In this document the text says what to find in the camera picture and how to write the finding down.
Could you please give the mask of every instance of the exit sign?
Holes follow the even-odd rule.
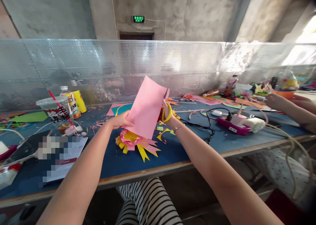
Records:
[[[133,16],[133,22],[145,23],[145,16]]]

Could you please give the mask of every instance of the perforated metal partition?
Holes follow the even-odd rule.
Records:
[[[86,105],[128,102],[148,75],[170,96],[263,81],[316,64],[316,45],[99,40],[0,40],[0,112],[37,109],[35,101],[80,90]]]

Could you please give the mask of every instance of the black and white striped fabric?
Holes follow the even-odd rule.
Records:
[[[117,219],[123,224],[182,224],[159,178],[117,187],[125,203]]]

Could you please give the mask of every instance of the orange container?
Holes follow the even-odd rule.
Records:
[[[272,91],[272,93],[282,96],[286,99],[292,99],[295,92],[279,92],[279,91]]]

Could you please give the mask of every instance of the craft table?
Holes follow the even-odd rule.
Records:
[[[209,110],[216,107],[227,108],[231,112],[236,111],[236,109],[222,104],[208,106],[200,102],[197,102],[197,104],[180,103],[179,106],[172,106],[172,108],[176,111],[194,109]],[[87,134],[89,137],[88,142],[93,137],[93,131],[90,129],[90,126],[96,125],[96,121],[106,119],[105,115],[109,108],[110,105],[96,106],[95,109],[88,109],[88,112],[84,113],[81,118],[77,119],[77,122],[82,125],[82,128],[85,131],[86,127],[89,128]],[[248,106],[245,110],[254,115],[261,115],[259,111],[251,111],[251,109],[253,109],[253,107]],[[292,137],[295,137],[300,142],[312,140],[314,137],[308,131],[300,128],[294,121],[285,115],[277,113],[268,113],[267,115],[270,120],[282,123],[281,129],[290,134]],[[189,120],[189,113],[179,113],[179,116],[187,121]],[[199,112],[192,114],[190,121],[196,124],[208,125],[208,119]],[[35,127],[20,130],[19,132],[24,137],[27,137],[47,123],[49,123],[49,119],[46,119],[44,122],[37,123]],[[284,136],[279,135],[277,132],[270,129],[263,129],[257,133],[249,133],[247,136],[241,136],[235,135],[228,129],[216,125],[215,120],[211,120],[211,124],[211,127],[216,131],[216,133],[211,139],[210,146],[212,146],[223,157],[252,154],[264,149],[279,147],[288,142]],[[207,130],[200,130],[194,127],[190,128],[201,138],[206,138],[210,134]],[[52,136],[59,136],[59,132],[51,124],[43,128],[42,131],[48,129],[53,130]],[[144,163],[137,149],[135,151],[130,151],[127,154],[123,154],[122,150],[115,144],[115,138],[119,135],[120,131],[121,129],[113,130],[111,134],[109,145],[104,155],[98,190],[150,177],[162,176],[178,170],[193,167],[177,137],[169,132],[164,133],[162,136],[162,139],[165,139],[167,142],[164,144],[156,138],[160,131],[155,130],[152,139],[158,141],[157,146],[161,151],[157,152],[158,157],[147,153],[150,161],[146,160]],[[18,144],[20,138],[13,132],[8,132],[2,135],[0,140],[6,145],[14,145]],[[54,194],[60,185],[60,182],[53,182],[45,185],[43,188],[39,188],[38,174],[40,168],[38,168],[38,164],[39,162],[34,158],[23,163],[12,185],[0,190],[0,208],[34,202],[49,198]]]

